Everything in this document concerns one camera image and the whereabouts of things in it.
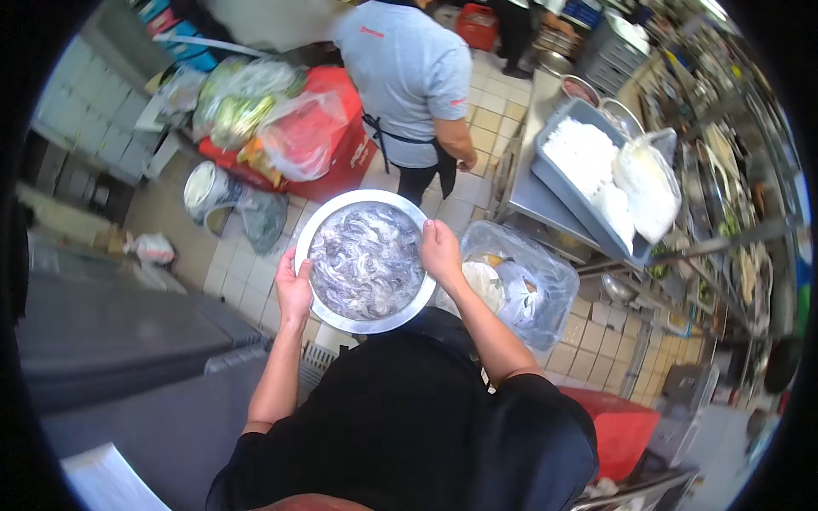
gray t-shirt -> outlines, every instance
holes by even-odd
[[[364,111],[380,117],[385,132],[430,141],[433,118],[465,117],[471,80],[469,47],[420,9],[367,2],[338,21],[333,41]],[[372,137],[375,130],[364,127]],[[438,162],[430,144],[385,138],[389,161],[396,165],[425,168]]]

hand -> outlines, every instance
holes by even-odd
[[[281,308],[282,323],[287,320],[306,321],[309,317],[309,308],[312,306],[312,286],[309,283],[312,263],[309,259],[304,259],[298,276],[295,276],[293,257],[295,257],[295,247],[290,247],[281,256],[278,271],[276,271],[278,306]]]
[[[467,159],[464,159],[457,164],[457,170],[461,172],[468,172],[477,165],[477,153],[474,153]]]
[[[440,220],[423,222],[423,244],[420,247],[423,268],[447,292],[465,282],[460,255],[460,241],[455,233]]]

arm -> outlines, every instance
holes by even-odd
[[[477,152],[471,145],[471,133],[465,117],[454,121],[435,118],[434,135],[448,154],[463,160],[458,165],[460,170],[468,172],[477,164]]]
[[[420,258],[457,305],[492,385],[497,388],[518,374],[542,375],[534,355],[469,286],[461,269],[460,244],[445,223],[427,220],[423,225]]]
[[[471,81],[471,55],[462,42],[443,54],[432,66],[427,105],[434,121],[434,135],[451,156],[463,160],[458,168],[468,172],[477,164],[465,116]]]
[[[290,247],[278,262],[276,288],[281,308],[281,328],[272,343],[267,366],[250,398],[247,425],[241,434],[266,433],[278,420],[295,410],[299,386],[301,335],[309,318],[312,264],[304,259],[298,276],[292,268],[295,247]]]

white noodles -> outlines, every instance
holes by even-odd
[[[588,199],[613,180],[611,164],[619,149],[596,126],[565,119],[542,150]]]

black apron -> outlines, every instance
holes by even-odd
[[[384,166],[386,173],[389,173],[389,157],[386,155],[386,144],[384,143],[384,135],[388,135],[397,141],[406,142],[409,144],[431,144],[434,147],[434,152],[438,154],[437,173],[440,176],[440,189],[443,192],[443,198],[446,199],[455,188],[455,178],[457,177],[457,158],[448,154],[438,142],[437,138],[432,140],[416,140],[414,138],[402,137],[394,133],[385,132],[380,127],[380,117],[374,118],[368,113],[364,112],[363,122],[375,130],[373,138],[380,146],[380,152],[384,155]]]

